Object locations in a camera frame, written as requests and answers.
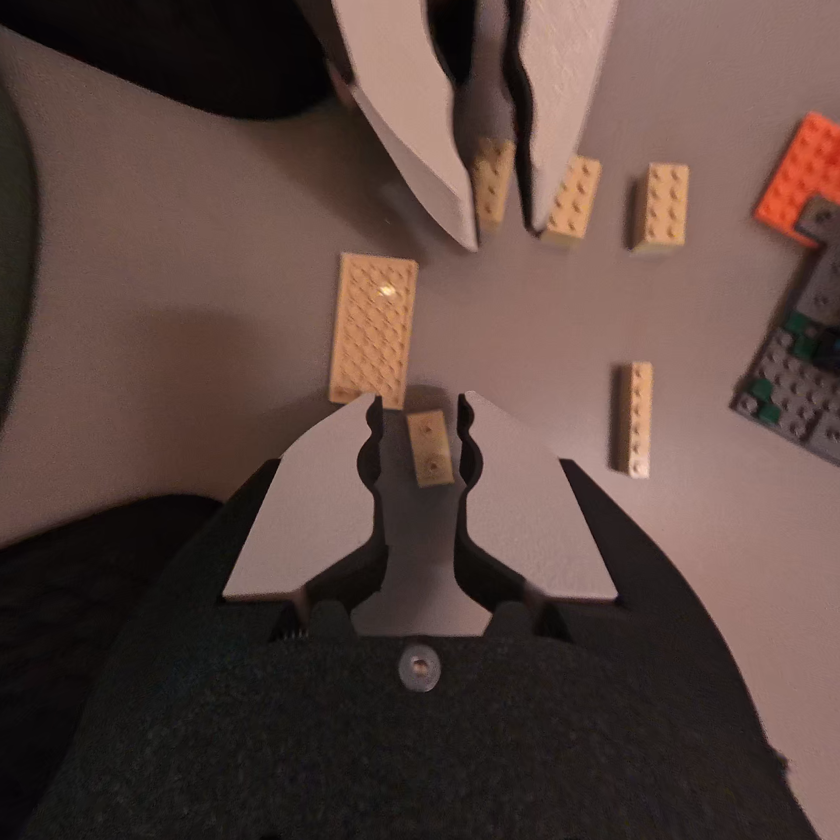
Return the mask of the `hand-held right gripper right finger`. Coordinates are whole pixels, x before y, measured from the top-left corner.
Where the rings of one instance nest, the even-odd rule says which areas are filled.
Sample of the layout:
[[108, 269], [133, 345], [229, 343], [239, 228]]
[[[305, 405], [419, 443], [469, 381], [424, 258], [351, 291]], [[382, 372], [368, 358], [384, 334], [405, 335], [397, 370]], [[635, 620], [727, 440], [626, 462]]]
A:
[[458, 396], [455, 579], [477, 603], [613, 602], [617, 589], [560, 458], [477, 392]]

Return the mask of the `dark green cloth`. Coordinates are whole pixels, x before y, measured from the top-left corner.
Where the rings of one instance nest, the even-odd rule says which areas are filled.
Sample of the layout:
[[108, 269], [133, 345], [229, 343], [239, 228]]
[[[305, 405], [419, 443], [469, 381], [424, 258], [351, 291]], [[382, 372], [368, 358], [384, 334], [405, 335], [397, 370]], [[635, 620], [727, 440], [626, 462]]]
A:
[[1, 424], [11, 405], [35, 296], [39, 185], [29, 137], [1, 84]]

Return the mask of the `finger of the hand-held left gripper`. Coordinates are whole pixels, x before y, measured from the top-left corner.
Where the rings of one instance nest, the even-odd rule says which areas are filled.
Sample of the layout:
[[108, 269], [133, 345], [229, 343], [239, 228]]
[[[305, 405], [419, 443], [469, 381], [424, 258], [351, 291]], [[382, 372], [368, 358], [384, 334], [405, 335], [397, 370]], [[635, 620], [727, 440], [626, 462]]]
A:
[[617, 1], [507, 2], [507, 86], [526, 225], [547, 226], [599, 81]]
[[353, 80], [350, 93], [429, 216], [475, 253], [470, 175], [455, 143], [455, 88], [420, 1], [332, 1]]

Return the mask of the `toy brick building model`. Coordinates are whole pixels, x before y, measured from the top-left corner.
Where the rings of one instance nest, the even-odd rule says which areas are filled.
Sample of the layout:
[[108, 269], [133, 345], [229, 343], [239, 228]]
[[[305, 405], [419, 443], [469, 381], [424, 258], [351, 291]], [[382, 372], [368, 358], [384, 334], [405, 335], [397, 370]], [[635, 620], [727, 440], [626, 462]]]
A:
[[769, 332], [730, 408], [816, 457], [839, 464], [839, 206], [809, 198], [794, 223], [817, 256]]

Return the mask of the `tan two-by-four brick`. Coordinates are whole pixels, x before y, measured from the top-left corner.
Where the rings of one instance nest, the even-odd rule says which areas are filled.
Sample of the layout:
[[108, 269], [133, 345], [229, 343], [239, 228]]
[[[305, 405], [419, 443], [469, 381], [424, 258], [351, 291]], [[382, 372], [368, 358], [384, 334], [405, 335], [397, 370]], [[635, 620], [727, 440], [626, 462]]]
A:
[[583, 241], [601, 175], [600, 161], [581, 155], [570, 159], [540, 234], [543, 243], [571, 247]]
[[515, 168], [516, 145], [510, 140], [482, 137], [472, 164], [472, 184], [479, 231], [496, 232], [505, 216]]
[[669, 253], [685, 245], [689, 182], [687, 164], [648, 165], [637, 186], [633, 253]]

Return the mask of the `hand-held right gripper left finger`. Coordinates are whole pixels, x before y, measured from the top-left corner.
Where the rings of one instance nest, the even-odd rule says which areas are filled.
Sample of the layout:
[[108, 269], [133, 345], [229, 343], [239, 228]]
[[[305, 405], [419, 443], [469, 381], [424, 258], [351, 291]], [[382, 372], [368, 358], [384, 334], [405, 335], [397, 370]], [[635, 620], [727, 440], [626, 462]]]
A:
[[389, 554], [376, 486], [383, 419], [382, 398], [363, 394], [280, 457], [226, 601], [358, 606], [381, 589]]

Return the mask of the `orange studded plate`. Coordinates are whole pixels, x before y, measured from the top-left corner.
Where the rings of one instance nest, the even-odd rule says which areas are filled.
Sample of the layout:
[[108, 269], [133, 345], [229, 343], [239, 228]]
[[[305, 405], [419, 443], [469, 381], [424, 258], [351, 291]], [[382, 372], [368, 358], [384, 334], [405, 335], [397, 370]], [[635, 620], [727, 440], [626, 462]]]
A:
[[839, 199], [839, 125], [819, 112], [808, 112], [770, 178], [753, 217], [804, 247], [815, 240], [795, 230], [802, 209], [820, 195]]

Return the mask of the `large tan studded plate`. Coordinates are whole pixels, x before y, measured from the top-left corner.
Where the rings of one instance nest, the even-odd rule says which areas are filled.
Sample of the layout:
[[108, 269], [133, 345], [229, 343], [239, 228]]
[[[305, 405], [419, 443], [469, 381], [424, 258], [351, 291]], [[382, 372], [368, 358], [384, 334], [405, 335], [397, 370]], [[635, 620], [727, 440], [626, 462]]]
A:
[[329, 377], [331, 403], [378, 395], [402, 411], [419, 266], [412, 259], [342, 253]]

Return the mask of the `tan two-stud plate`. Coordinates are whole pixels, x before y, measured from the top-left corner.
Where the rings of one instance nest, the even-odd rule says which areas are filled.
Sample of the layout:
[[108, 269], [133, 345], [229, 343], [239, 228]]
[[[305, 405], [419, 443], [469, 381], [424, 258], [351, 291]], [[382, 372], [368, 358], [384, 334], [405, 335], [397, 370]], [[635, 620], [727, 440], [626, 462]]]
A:
[[416, 483], [420, 488], [455, 483], [445, 415], [442, 410], [406, 415]]

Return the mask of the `tan long narrow brick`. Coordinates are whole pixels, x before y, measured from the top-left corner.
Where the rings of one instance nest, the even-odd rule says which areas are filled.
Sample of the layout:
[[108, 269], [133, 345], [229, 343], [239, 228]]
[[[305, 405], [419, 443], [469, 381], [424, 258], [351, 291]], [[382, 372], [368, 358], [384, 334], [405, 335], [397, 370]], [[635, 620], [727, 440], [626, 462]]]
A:
[[654, 366], [649, 361], [625, 364], [619, 374], [615, 462], [635, 480], [650, 477]]

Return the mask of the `black cloth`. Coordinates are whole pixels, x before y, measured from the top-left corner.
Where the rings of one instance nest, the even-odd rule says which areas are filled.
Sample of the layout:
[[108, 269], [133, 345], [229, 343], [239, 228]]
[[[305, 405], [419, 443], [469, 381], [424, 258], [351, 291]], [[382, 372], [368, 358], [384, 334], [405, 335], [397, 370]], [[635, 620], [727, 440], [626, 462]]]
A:
[[60, 767], [123, 625], [221, 506], [131, 500], [2, 547], [1, 838], [19, 838]]

